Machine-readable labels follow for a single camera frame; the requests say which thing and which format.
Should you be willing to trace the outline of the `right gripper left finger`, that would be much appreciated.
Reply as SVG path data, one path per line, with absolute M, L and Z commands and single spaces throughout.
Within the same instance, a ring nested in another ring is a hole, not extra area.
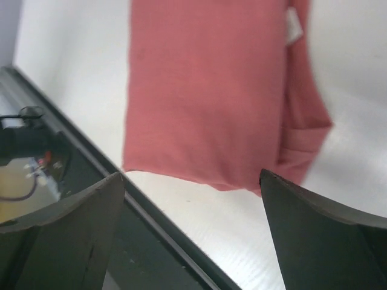
M 1 289 L 101 289 L 125 189 L 118 172 L 1 224 Z

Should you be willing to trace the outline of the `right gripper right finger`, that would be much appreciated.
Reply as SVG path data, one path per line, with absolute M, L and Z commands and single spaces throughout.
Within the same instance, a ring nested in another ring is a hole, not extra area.
M 386 289 L 386 218 L 268 170 L 259 184 L 286 289 Z

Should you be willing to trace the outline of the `pink t-shirt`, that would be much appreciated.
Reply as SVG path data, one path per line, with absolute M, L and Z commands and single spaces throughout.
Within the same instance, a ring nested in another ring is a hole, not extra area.
M 132 1 L 123 169 L 260 194 L 300 184 L 332 121 L 309 1 Z

